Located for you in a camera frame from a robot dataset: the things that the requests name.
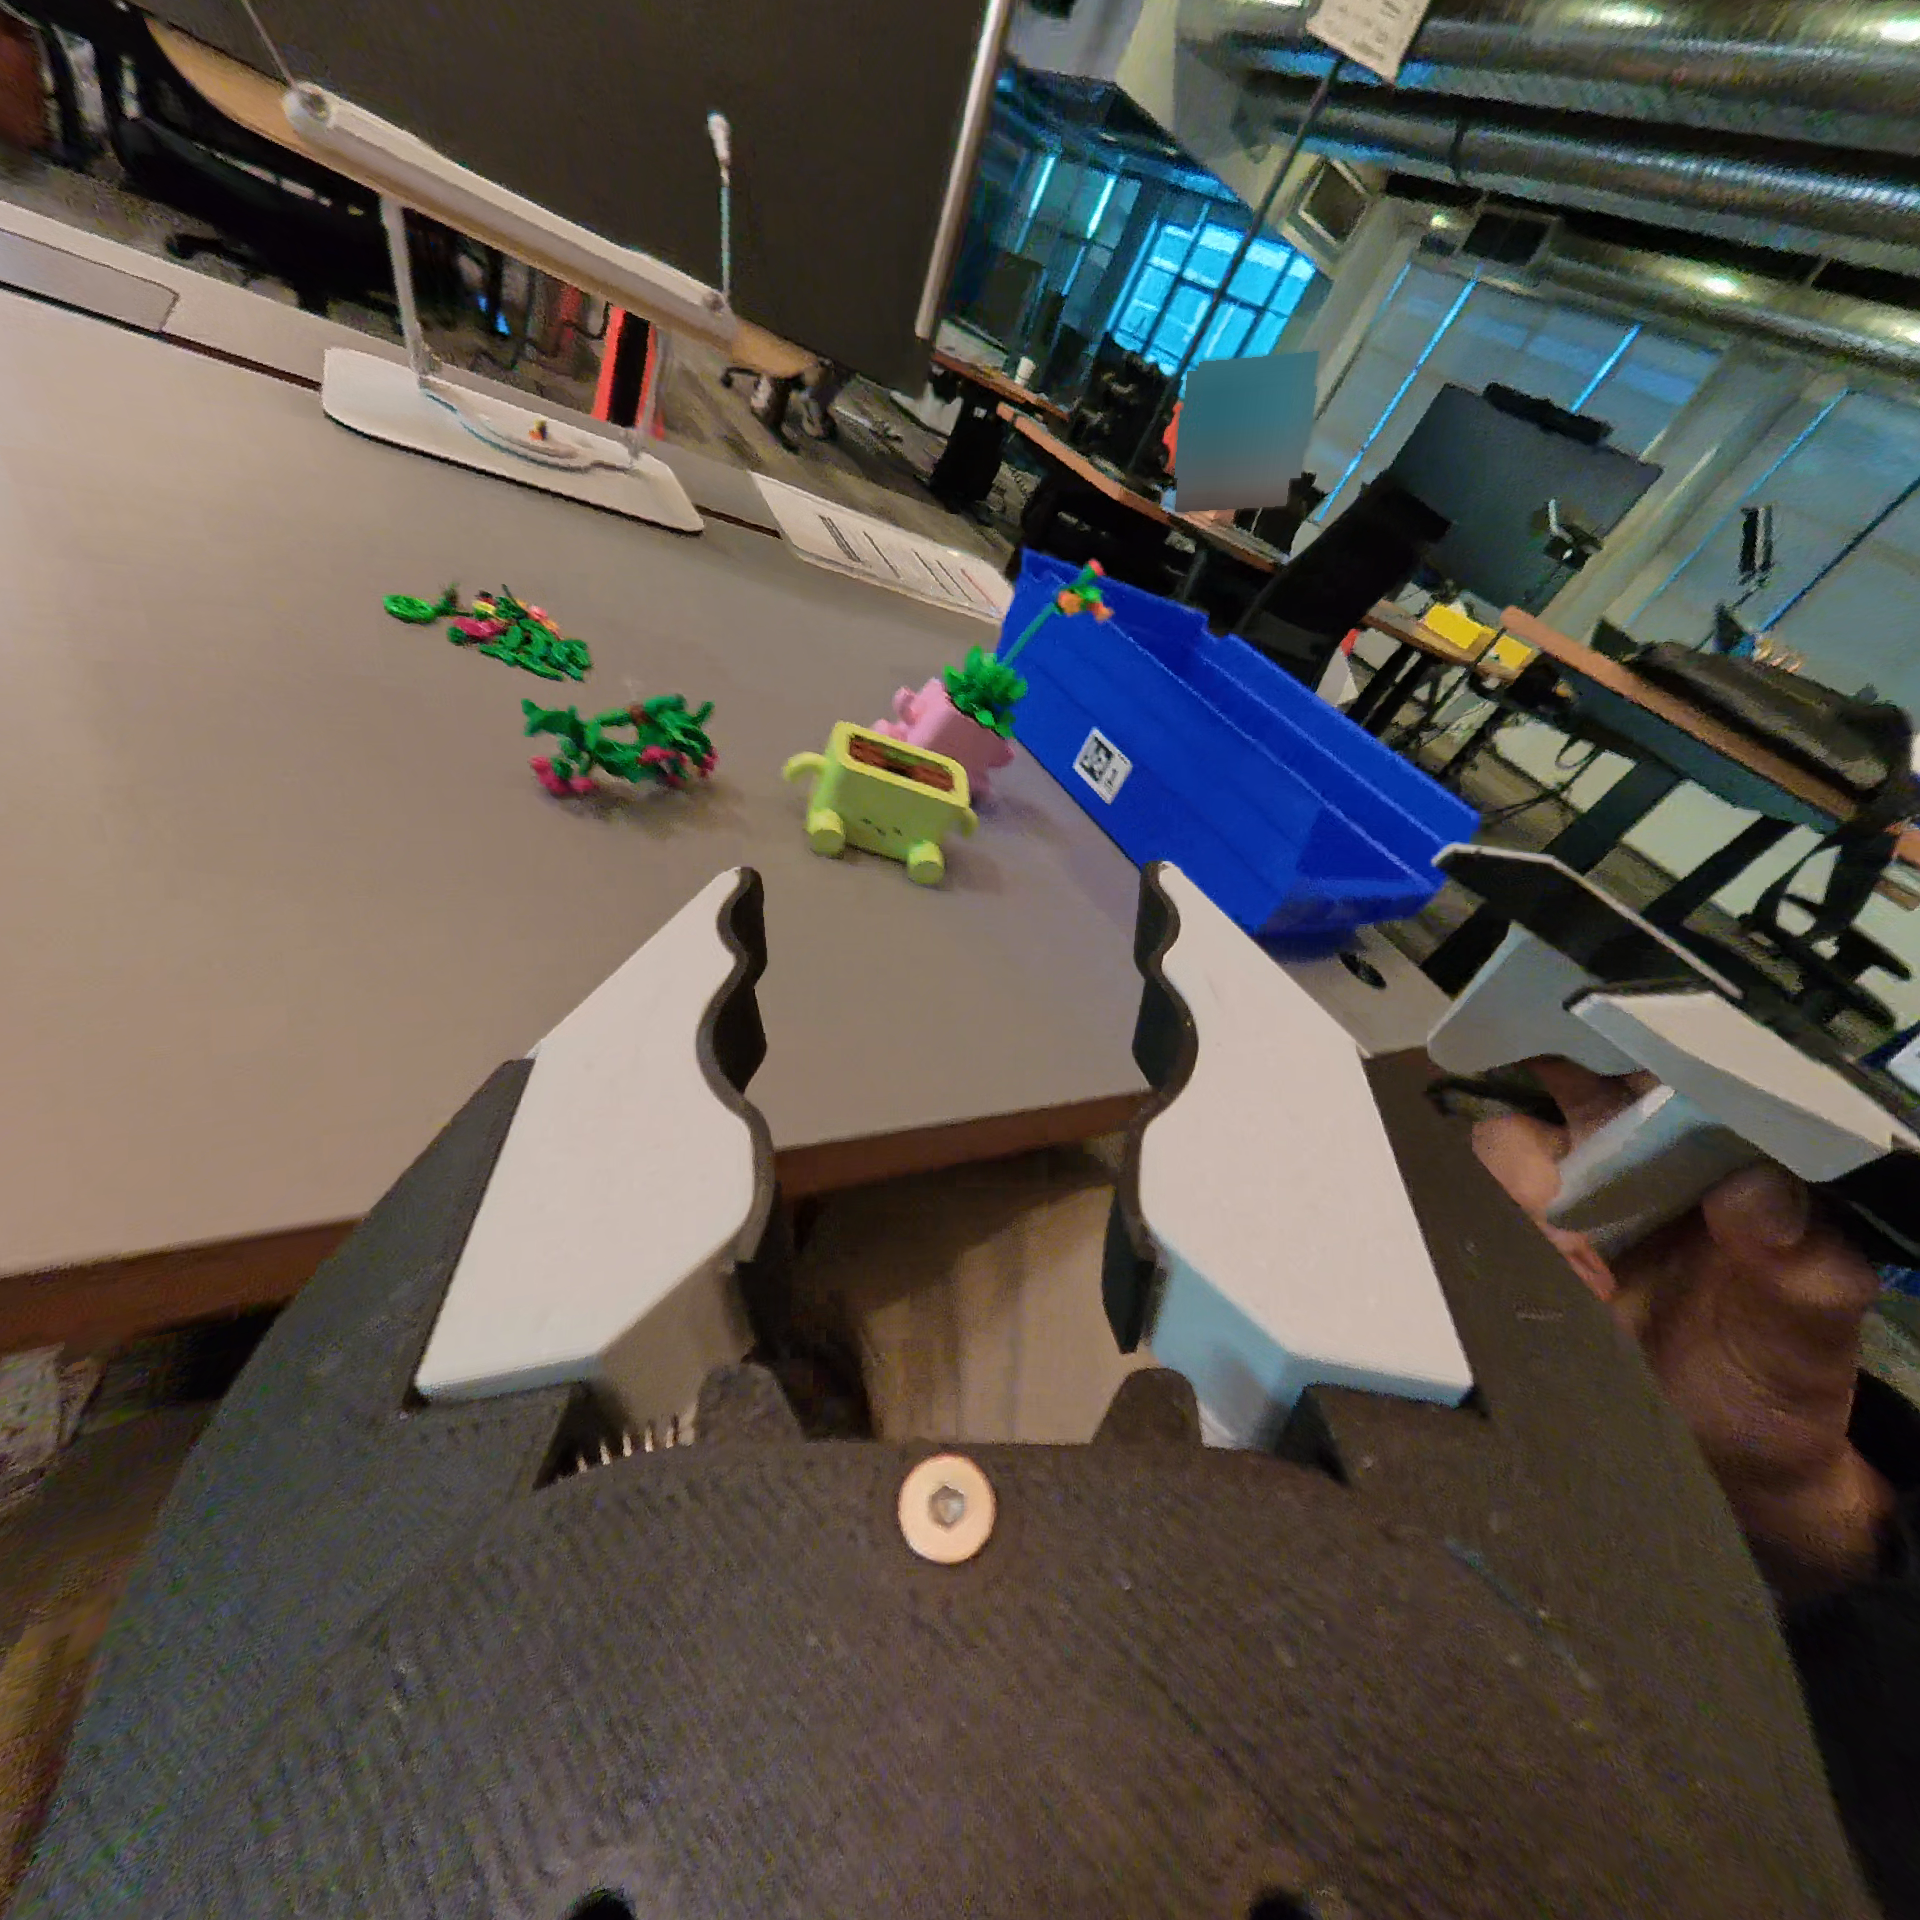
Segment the person's right hand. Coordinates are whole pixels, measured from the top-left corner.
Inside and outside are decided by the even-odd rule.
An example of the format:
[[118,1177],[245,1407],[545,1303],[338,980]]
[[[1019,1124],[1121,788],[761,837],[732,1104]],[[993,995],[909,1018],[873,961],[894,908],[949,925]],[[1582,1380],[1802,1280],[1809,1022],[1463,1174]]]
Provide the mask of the person's right hand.
[[1527,1054],[1560,1124],[1478,1124],[1478,1166],[1560,1241],[1560,1258],[1644,1351],[1644,1369],[1692,1432],[1768,1589],[1783,1602],[1839,1599],[1879,1570],[1894,1487],[1857,1452],[1857,1361],[1879,1279],[1821,1227],[1818,1191],[1752,1166],[1682,1220],[1602,1258],[1552,1227],[1560,1174],[1654,1083],[1602,1083],[1564,1054]]

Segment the small yellow bin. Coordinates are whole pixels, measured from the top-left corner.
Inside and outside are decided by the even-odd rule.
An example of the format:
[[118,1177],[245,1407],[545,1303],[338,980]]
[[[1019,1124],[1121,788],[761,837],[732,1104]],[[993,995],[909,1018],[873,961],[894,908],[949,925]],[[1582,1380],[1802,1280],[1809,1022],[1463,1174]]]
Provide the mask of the small yellow bin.
[[1444,636],[1463,659],[1488,659],[1499,678],[1513,678],[1513,674],[1536,659],[1527,636],[1478,618],[1463,595],[1438,595],[1438,603],[1423,615],[1423,632]]

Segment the black bag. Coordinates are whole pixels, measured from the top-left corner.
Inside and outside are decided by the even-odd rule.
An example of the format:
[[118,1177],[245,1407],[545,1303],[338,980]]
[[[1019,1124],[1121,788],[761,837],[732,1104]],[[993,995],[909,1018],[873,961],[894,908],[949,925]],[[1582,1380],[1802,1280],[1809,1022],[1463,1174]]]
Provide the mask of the black bag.
[[1910,721],[1879,692],[1818,685],[1783,659],[1630,645],[1630,674],[1746,745],[1839,779],[1849,802],[1887,802],[1910,779]]

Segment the dark computer monitor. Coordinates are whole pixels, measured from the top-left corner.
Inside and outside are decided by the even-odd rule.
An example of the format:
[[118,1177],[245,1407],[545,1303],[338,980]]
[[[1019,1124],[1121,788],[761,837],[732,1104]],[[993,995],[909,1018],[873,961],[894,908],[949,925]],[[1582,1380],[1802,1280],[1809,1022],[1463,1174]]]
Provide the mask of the dark computer monitor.
[[1610,537],[1661,484],[1602,422],[1513,388],[1444,388],[1385,463],[1444,537],[1428,571],[1488,615],[1552,615],[1552,595]]

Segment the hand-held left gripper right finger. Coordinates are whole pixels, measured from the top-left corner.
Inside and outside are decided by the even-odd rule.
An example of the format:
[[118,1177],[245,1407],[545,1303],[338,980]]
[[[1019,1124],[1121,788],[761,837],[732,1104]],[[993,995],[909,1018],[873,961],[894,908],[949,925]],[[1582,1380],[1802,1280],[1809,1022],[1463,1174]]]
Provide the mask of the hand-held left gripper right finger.
[[1307,1388],[1469,1407],[1351,1030],[1177,866],[1133,874],[1132,1054],[1102,1331],[1196,1388],[1200,1448],[1277,1452]]

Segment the person's left leg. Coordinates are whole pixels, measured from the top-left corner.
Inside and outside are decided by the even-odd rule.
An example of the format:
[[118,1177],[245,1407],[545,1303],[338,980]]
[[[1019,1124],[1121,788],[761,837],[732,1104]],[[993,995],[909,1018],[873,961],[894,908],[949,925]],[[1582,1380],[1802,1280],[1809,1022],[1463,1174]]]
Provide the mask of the person's left leg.
[[822,1191],[809,1303],[855,1343],[882,1448],[1085,1448],[1133,1358],[1102,1331],[1085,1155]]

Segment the black board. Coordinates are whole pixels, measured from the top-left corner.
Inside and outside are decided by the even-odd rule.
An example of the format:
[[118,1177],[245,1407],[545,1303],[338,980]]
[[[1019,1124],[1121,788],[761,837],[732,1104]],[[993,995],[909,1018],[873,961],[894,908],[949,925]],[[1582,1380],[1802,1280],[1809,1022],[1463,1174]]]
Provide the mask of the black board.
[[144,0],[245,128],[761,369],[919,388],[1006,0]]

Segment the blue plastic bin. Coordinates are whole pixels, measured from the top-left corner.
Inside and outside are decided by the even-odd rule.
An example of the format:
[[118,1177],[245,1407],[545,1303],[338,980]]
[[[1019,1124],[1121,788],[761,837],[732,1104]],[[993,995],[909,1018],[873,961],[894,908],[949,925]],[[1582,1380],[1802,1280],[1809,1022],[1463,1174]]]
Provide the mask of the blue plastic bin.
[[1239,940],[1334,961],[1423,923],[1478,810],[1196,603],[1019,556],[1019,752],[1146,874],[1177,866]]

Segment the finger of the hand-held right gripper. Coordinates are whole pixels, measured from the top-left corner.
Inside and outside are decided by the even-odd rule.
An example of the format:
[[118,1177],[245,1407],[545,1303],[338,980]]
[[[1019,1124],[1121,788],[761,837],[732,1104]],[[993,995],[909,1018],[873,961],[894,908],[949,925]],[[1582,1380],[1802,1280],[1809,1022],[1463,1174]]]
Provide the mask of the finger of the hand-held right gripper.
[[1570,1018],[1654,1073],[1635,1104],[1560,1166],[1552,1227],[1589,1232],[1602,1258],[1752,1166],[1821,1184],[1894,1146],[1920,1155],[1920,1094],[1879,1064],[1849,1064],[1821,1030],[1794,1040],[1715,995],[1582,995]]
[[1635,1073],[1630,1049],[1570,1018],[1582,995],[1715,995],[1746,1005],[1746,982],[1661,940],[1644,910],[1610,908],[1599,876],[1527,844],[1444,844],[1444,876],[1463,876],[1488,923],[1488,961],[1448,995],[1428,1030],[1428,1064],[1499,1073],[1536,1054],[1564,1054],[1589,1073]]

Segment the person's right forearm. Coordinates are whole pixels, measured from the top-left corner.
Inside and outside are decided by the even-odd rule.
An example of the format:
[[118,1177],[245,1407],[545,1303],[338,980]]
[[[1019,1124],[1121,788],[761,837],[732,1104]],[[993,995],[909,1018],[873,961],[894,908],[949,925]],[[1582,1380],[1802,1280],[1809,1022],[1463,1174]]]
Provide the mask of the person's right forearm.
[[1887,1920],[1920,1914],[1920,1412],[1857,1380],[1849,1448],[1887,1474],[1879,1564],[1783,1613],[1839,1829]]

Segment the black office chair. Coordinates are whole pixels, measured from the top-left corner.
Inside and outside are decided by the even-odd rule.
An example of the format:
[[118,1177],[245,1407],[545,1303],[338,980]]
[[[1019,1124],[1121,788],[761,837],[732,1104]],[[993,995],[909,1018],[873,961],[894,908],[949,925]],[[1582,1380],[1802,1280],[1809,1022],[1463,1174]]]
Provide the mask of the black office chair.
[[1423,493],[1372,480],[1239,615],[1223,636],[1289,674],[1307,692],[1381,595],[1394,595],[1448,531]]

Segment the pink toy brick plant pot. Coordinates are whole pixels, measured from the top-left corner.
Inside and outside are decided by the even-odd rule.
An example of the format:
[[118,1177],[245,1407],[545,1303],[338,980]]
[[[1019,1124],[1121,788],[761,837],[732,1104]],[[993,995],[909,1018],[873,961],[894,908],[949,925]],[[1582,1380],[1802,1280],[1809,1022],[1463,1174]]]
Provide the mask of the pink toy brick plant pot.
[[930,685],[894,685],[882,732],[956,757],[987,810],[993,774],[1019,757],[1019,702],[1026,702],[1019,657],[1074,615],[1115,618],[1102,569],[1078,569],[1064,591],[1050,591],[1042,615],[993,657],[969,645],[969,659],[940,659]]

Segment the wooden background desk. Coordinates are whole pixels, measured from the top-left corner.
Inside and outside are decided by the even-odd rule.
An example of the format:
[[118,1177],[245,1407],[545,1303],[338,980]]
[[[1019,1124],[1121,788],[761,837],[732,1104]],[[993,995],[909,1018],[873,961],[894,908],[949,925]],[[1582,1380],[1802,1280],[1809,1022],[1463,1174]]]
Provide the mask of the wooden background desk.
[[[1463,657],[1444,645],[1428,618],[1372,603],[1365,632],[1394,636],[1394,657],[1365,678],[1365,692],[1345,702],[1351,728],[1385,732],[1385,721],[1408,702],[1408,685],[1428,674],[1488,674],[1488,657]],[[1682,925],[1715,891],[1737,891],[1783,833],[1857,833],[1872,823],[1872,810],[1809,763],[1794,763],[1783,752],[1737,732],[1729,721],[1711,721],[1703,702],[1654,685],[1630,659],[1602,659],[1582,636],[1560,636],[1536,615],[1499,615],[1499,636],[1536,645],[1552,685],[1570,685],[1570,721],[1599,721],[1599,732],[1630,757],[1630,774],[1570,819],[1552,855],[1564,874],[1599,874],[1681,779],[1752,810],[1756,823],[1746,837],[1729,837],[1711,866],[1692,866],[1682,876],[1668,876],[1654,894],[1654,925]],[[1469,961],[1484,961],[1488,940],[1488,908],[1448,925],[1428,961],[1438,982],[1469,982]]]

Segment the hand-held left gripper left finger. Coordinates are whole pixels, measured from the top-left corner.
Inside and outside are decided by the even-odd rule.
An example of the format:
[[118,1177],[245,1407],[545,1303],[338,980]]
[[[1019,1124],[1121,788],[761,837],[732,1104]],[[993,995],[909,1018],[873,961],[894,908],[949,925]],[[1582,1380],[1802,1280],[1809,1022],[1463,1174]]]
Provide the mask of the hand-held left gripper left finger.
[[422,1351],[422,1407],[590,1388],[692,1412],[751,1358],[738,1271],[775,1227],[769,891],[716,874],[523,1054],[507,1136]]

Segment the laminated paper sheet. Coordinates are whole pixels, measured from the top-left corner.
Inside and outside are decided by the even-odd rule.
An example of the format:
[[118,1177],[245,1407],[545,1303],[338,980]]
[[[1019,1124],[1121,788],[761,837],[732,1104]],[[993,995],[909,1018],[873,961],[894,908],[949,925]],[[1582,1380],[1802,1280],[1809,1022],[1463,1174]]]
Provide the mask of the laminated paper sheet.
[[838,580],[873,580],[873,591],[894,591],[909,603],[940,603],[940,615],[969,615],[993,632],[1006,618],[1019,591],[1002,580],[993,556],[894,531],[890,517],[855,517],[855,508],[797,493],[783,480],[761,480],[761,497],[797,569],[822,569]]

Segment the pile of small toy bricks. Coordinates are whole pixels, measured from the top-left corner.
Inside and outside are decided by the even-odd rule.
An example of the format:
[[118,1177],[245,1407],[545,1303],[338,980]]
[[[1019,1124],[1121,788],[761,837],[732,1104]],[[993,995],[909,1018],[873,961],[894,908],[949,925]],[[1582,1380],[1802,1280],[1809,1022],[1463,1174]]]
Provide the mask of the pile of small toy bricks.
[[483,591],[483,595],[461,595],[461,591],[441,591],[441,595],[378,595],[378,615],[412,618],[412,632],[441,632],[441,645],[507,659],[507,674],[545,678],[545,685],[581,685],[597,674],[590,645],[565,636],[515,591]]

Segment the grey ceiling pipes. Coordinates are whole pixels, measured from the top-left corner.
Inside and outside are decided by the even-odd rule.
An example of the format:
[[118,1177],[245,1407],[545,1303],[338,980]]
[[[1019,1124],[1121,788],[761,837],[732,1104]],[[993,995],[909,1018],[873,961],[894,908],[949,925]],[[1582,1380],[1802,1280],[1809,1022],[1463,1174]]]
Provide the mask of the grey ceiling pipes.
[[1438,0],[1394,76],[1320,0],[1182,0],[1239,153],[1385,171],[1408,204],[1560,223],[1536,276],[1703,328],[1920,377],[1910,0]]

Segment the white document stand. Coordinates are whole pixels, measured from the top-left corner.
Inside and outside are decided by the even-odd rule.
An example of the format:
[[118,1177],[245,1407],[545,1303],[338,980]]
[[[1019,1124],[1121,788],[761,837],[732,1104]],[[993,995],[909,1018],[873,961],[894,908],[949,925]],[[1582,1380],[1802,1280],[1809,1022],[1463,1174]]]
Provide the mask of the white document stand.
[[643,431],[565,431],[529,406],[461,388],[428,328],[422,328],[422,289],[412,289],[412,235],[405,208],[489,239],[499,255],[523,255],[649,328],[706,342],[724,367],[769,369],[769,377],[809,377],[809,347],[761,328],[732,318],[732,122],[706,113],[706,153],[716,153],[716,282],[692,282],[643,251],[617,251],[476,171],[448,153],[422,146],[412,128],[345,102],[322,85],[263,85],[245,59],[153,26],[158,59],[246,136],[289,146],[358,187],[378,194],[385,223],[385,267],[393,267],[393,323],[405,323],[405,367],[378,367],[369,347],[333,347],[322,355],[322,422],[428,455],[476,480],[507,480],[603,517],[638,517],[662,531],[704,531],[704,508],[686,484],[643,455]]

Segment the green toy brick vine plant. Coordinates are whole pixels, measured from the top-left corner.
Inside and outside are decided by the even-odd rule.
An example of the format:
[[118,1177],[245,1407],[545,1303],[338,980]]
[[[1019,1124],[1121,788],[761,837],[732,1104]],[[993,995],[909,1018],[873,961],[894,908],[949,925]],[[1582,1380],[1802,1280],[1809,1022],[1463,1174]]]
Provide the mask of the green toy brick vine plant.
[[515,702],[523,732],[545,745],[529,757],[529,779],[545,802],[597,802],[603,779],[638,779],[638,788],[692,788],[706,779],[716,752],[706,752],[706,702],[686,692],[649,692],[629,711],[538,711]]

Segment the lime green toy brick pot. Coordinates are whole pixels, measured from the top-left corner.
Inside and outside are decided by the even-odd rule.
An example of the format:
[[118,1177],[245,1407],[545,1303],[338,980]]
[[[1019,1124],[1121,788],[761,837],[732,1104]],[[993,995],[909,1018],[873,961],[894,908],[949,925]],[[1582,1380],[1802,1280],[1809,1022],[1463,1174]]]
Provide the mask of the lime green toy brick pot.
[[873,728],[827,728],[822,752],[787,752],[783,779],[809,779],[813,855],[890,855],[909,891],[940,891],[940,837],[974,833],[969,763]]

